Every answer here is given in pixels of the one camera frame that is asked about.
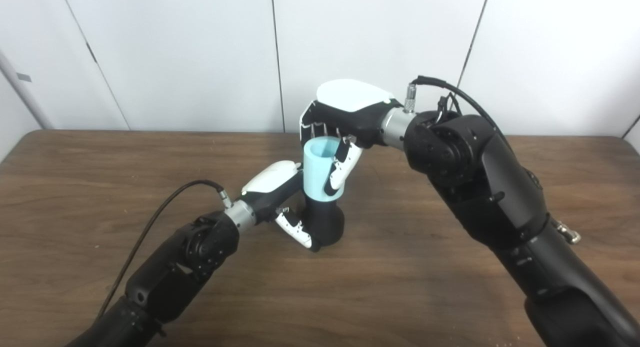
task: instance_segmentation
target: white fingertip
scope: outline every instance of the white fingertip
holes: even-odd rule
[[[278,217],[275,219],[278,226],[286,232],[287,235],[293,237],[300,245],[309,249],[311,247],[312,241],[309,233],[302,231],[302,222],[298,222],[295,226],[292,226],[289,223],[289,220],[284,216],[284,213],[280,213]]]
[[[329,176],[329,183],[331,184],[331,188],[334,190],[340,190],[349,174],[352,173],[354,167],[358,163],[362,155],[362,148],[356,146],[355,143],[349,144],[349,151],[347,151],[347,157],[344,162],[340,162],[335,157],[333,159],[333,165],[335,166],[335,170]]]

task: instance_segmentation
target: light blue cup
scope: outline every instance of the light blue cup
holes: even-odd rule
[[[302,186],[304,193],[318,202],[335,201],[345,192],[345,186],[342,186],[333,196],[325,193],[338,145],[340,139],[330,136],[311,138],[304,144]]]

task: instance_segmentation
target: black cable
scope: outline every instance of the black cable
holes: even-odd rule
[[[124,274],[127,272],[129,265],[131,265],[131,261],[133,261],[133,258],[136,255],[136,252],[140,248],[140,245],[142,245],[142,241],[144,241],[145,237],[147,236],[147,233],[149,233],[149,230],[151,230],[151,226],[153,226],[154,222],[156,222],[156,220],[158,219],[158,216],[162,213],[162,211],[166,208],[166,206],[169,205],[169,203],[171,203],[171,201],[173,201],[178,195],[180,195],[184,190],[188,189],[189,187],[192,187],[195,185],[211,186],[215,188],[218,194],[220,194],[225,190],[221,185],[211,180],[194,180],[176,189],[175,192],[173,192],[169,197],[167,197],[167,199],[165,199],[164,202],[162,202],[162,204],[158,207],[158,209],[155,211],[155,213],[153,213],[153,215],[149,219],[149,222],[147,222],[146,226],[144,226],[142,233],[140,233],[140,237],[137,238],[137,241],[135,242],[133,248],[131,249],[131,252],[128,254],[128,257],[126,258],[126,261],[122,265],[122,268],[118,273],[118,276],[116,277],[115,282],[111,286],[109,293],[107,293],[107,297],[104,299],[104,302],[102,302],[102,306],[98,311],[98,316],[95,318],[94,323],[100,320],[100,318],[102,318],[103,315],[105,314],[107,307],[109,307],[109,303],[111,303],[112,299],[114,298],[114,294],[116,293],[116,290],[118,290],[118,286],[120,285],[122,278],[124,277]]]
[[[496,133],[498,133],[498,135],[502,138],[502,140],[505,142],[505,144],[507,144],[509,149],[511,149],[511,146],[509,145],[509,142],[507,141],[505,135],[503,134],[503,131],[500,130],[500,127],[498,127],[498,124],[496,124],[496,122],[494,122],[493,118],[491,118],[489,113],[487,113],[486,110],[484,108],[482,108],[480,106],[480,104],[477,103],[477,101],[475,101],[468,94],[463,92],[460,88],[455,87],[455,85],[447,83],[446,81],[444,81],[442,79],[433,78],[433,77],[427,77],[427,76],[420,76],[420,75],[418,76],[418,78],[414,79],[411,82],[411,84],[412,85],[435,86],[435,87],[445,88],[445,89],[453,92],[456,96],[462,97],[462,99],[467,101],[467,103],[469,103],[471,105],[471,107],[473,107],[473,109],[476,110],[476,112],[478,112],[478,115],[480,115],[481,117],[483,117],[483,119],[485,119],[487,122],[489,122],[489,124],[492,126],[493,130]]]
[[[457,112],[458,115],[462,116],[462,110],[460,110],[460,104],[458,103],[455,94],[453,94],[453,92],[449,92],[447,97],[450,97],[452,102],[450,110],[453,110],[453,107],[455,107],[455,112]]]

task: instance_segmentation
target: white robotic hand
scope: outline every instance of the white robotic hand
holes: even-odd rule
[[[363,149],[386,145],[385,117],[402,104],[390,92],[352,79],[323,83],[316,98],[300,116],[300,142],[304,147],[315,137],[340,138],[324,188],[332,196],[345,184]]]

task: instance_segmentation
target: robot finger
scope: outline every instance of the robot finger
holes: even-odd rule
[[[302,147],[314,137],[314,117],[311,110],[313,105],[314,103],[311,102],[300,115],[300,144],[302,144]]]
[[[362,148],[356,145],[355,137],[352,135],[342,137],[338,145],[338,151],[333,157],[329,178],[324,185],[324,192],[327,195],[335,195],[345,185],[345,181],[354,170],[361,155]]]

